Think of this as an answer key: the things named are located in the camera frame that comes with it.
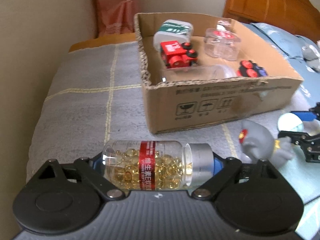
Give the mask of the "mint round case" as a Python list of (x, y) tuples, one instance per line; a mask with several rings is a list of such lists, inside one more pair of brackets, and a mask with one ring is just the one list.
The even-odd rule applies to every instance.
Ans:
[(304, 124), (302, 120), (293, 113), (282, 114), (277, 122), (278, 131), (302, 132)]

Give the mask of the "grey rubber figure toy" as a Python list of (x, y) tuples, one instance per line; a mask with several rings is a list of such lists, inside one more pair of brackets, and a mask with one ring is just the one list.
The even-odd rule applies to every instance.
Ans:
[(242, 120), (238, 139), (240, 160), (244, 163), (268, 160), (275, 168), (280, 168), (295, 157), (290, 137), (275, 139), (266, 127), (251, 120)]

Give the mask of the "golden capsule bottle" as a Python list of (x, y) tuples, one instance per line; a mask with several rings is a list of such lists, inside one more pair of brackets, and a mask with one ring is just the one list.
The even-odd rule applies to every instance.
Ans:
[(208, 144), (178, 141), (109, 141), (102, 164), (104, 177), (124, 191), (193, 189), (214, 175)]

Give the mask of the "black toy train red wheels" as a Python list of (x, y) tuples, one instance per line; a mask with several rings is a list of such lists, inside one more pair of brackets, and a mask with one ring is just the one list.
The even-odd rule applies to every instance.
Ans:
[(268, 76), (267, 71), (251, 60), (240, 61), (239, 68), (236, 72), (237, 76), (242, 77), (265, 77)]

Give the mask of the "clear plastic jar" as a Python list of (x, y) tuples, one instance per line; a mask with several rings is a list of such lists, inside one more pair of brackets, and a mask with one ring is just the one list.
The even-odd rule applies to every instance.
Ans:
[(162, 82), (208, 81), (236, 77), (233, 68), (216, 64), (212, 66), (191, 66), (161, 70)]

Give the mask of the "clear round container red label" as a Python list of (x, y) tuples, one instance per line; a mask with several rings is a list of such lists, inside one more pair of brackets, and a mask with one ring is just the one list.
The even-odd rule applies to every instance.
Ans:
[(227, 61), (236, 61), (240, 51), (241, 38), (226, 30), (208, 28), (204, 37), (204, 52)]

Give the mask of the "pink clear trinket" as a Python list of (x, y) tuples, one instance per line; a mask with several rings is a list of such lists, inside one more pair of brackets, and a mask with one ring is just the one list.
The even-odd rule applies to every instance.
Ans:
[(232, 31), (232, 22), (231, 19), (222, 19), (218, 20), (216, 24), (216, 29), (219, 31)]

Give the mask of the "white green medical box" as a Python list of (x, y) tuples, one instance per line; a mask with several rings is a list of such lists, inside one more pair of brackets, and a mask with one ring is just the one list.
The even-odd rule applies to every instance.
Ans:
[(161, 43), (166, 41), (190, 42), (194, 27), (189, 22), (166, 20), (153, 36), (153, 47), (160, 52)]

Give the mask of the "blue floral bedsheet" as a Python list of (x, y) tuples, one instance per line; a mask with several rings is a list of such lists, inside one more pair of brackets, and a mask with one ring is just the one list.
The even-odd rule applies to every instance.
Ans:
[(300, 92), (310, 106), (319, 102), (319, 47), (309, 38), (293, 35), (267, 23), (244, 24), (288, 61), (304, 79)]

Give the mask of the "grey plush toy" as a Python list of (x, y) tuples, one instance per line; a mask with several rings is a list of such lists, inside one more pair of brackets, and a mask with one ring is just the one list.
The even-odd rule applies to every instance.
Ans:
[(319, 73), (319, 51), (310, 44), (302, 47), (303, 58), (311, 69)]

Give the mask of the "blue pillow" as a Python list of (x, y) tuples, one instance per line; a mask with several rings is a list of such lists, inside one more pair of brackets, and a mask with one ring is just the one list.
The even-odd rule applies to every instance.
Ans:
[(251, 25), (266, 35), (289, 58), (303, 58), (302, 47), (306, 44), (319, 49), (310, 39), (301, 35), (293, 35), (276, 26), (267, 23), (251, 23)]

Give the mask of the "grey teal plaid blanket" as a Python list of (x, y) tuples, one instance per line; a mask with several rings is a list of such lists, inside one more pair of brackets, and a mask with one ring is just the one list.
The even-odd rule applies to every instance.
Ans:
[(108, 140), (207, 143), (222, 157), (240, 154), (240, 120), (151, 133), (147, 127), (137, 42), (69, 53), (55, 74), (29, 148), (27, 178), (48, 159), (70, 163), (102, 151)]

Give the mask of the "cardboard box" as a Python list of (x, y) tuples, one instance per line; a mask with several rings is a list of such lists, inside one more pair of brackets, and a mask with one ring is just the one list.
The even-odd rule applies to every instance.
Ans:
[(199, 64), (223, 64), (204, 52), (204, 35), (218, 18), (188, 12), (153, 12), (135, 15), (144, 111), (151, 133), (200, 128), (238, 120), (287, 106), (303, 78), (269, 43), (242, 23), (231, 20), (231, 29), (241, 38), (239, 60), (252, 60), (267, 71), (266, 77), (232, 77), (163, 82), (164, 62), (153, 47), (153, 36), (166, 20), (193, 25), (191, 38)]

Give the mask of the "wooden headboard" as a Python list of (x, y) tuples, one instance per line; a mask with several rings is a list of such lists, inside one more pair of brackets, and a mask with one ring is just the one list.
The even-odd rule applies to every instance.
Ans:
[(226, 0), (223, 17), (268, 23), (314, 42), (319, 40), (319, 11), (309, 0)]

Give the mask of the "pink curtain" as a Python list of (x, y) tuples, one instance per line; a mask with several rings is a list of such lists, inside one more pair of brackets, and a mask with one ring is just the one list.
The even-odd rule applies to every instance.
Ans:
[(134, 32), (138, 0), (95, 0), (98, 36)]

